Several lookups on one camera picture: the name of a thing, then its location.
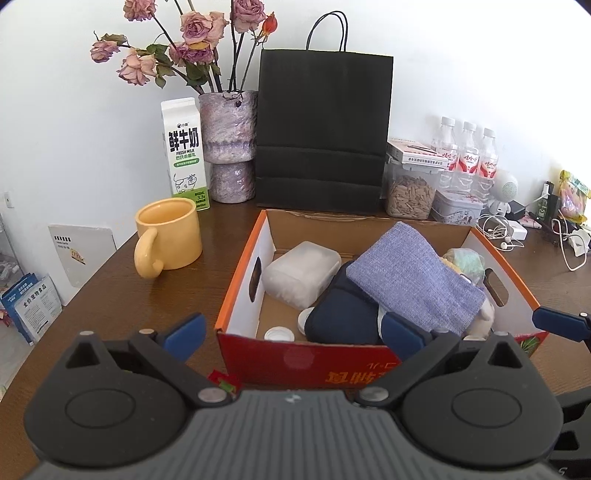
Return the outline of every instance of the milk carton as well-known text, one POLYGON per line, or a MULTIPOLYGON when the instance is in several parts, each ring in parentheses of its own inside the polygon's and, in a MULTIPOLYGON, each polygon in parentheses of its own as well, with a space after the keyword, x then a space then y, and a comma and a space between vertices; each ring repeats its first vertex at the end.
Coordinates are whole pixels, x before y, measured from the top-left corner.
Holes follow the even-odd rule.
POLYGON ((195 98, 162 102, 164 148, 173 197, 191 199, 197 210, 209 208, 201 138, 201 116, 195 98))

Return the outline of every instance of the dried rose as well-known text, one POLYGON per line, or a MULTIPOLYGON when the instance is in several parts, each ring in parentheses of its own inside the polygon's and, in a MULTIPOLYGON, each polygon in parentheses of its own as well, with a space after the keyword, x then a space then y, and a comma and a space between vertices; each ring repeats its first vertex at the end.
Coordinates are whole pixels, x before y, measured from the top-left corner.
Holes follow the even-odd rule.
POLYGON ((213 62, 213 50, 209 46, 195 50, 185 42, 176 42, 168 46, 168 52, 174 64, 180 67, 184 67, 185 60, 203 65, 213 62))
POLYGON ((178 41, 174 45, 170 44, 168 46, 168 56, 170 56, 170 59, 173 61, 175 65, 178 65, 179 67, 184 67, 183 58, 180 52, 178 51, 181 45, 186 45, 186 43, 184 41, 178 41))
POLYGON ((92 44, 90 49, 90 58, 97 63, 103 63, 113 56, 113 53, 118 52, 119 47, 116 41, 99 40, 92 44))
POLYGON ((223 38, 228 23, 221 12, 209 12, 209 15, 189 12, 181 15, 181 32, 187 44, 206 42, 213 49, 223 38))
POLYGON ((156 11, 154 0, 125 0, 124 17, 129 20, 149 20, 156 11))
POLYGON ((265 19, 265 5, 260 0, 233 0, 234 28, 238 33, 255 31, 265 19))
POLYGON ((129 54, 125 57, 123 65, 120 70, 117 70, 119 77, 124 79, 127 83, 132 85, 145 85, 150 80, 146 77, 156 77, 154 68, 156 67, 156 60, 154 55, 144 55, 138 57, 138 53, 134 48, 129 49, 129 54))

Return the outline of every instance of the box handle hole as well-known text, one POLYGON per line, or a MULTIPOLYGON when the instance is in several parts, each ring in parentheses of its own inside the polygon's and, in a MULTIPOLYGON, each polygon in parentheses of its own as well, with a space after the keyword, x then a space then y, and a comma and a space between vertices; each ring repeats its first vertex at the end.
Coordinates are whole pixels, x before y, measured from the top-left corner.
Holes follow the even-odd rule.
POLYGON ((504 307, 509 301, 509 292, 501 279, 491 268, 484 271, 484 286, 490 292, 492 299, 499 307, 504 307))
POLYGON ((259 286, 259 282, 261 280, 261 259, 260 257, 256 258, 255 268, 252 269, 251 281, 248 284, 248 296, 251 298, 251 302, 254 303, 256 297, 256 291, 259 286))

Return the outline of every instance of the orange cardboard box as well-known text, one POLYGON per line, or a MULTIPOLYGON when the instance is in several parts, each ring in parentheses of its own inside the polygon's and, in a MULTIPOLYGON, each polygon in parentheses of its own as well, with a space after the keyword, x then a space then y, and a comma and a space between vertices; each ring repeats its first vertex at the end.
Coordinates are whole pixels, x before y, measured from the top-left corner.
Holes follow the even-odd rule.
MULTIPOLYGON (((241 382, 292 388, 363 387, 400 360, 386 346, 308 342, 297 329, 299 311, 265 294, 261 273, 274 259, 308 240, 353 260, 398 220, 391 218, 263 210, 246 243, 217 322, 216 334, 228 372, 241 382), (288 327, 295 342, 264 340, 274 326, 288 327)), ((485 259, 487 295, 495 306, 494 329, 516 337, 532 354, 548 335, 532 312, 540 306, 505 258, 475 228, 404 220, 439 255, 471 248, 485 259)))

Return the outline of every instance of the cow illustration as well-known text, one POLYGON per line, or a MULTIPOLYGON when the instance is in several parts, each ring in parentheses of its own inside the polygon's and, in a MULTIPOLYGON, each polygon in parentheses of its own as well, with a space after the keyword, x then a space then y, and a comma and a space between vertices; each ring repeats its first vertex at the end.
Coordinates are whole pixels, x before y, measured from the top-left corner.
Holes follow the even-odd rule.
POLYGON ((174 185, 177 189, 177 193, 186 192, 187 190, 193 190, 195 188, 195 184, 197 183, 197 176, 194 174, 189 175, 184 179, 178 179, 176 173, 173 177, 174 185))

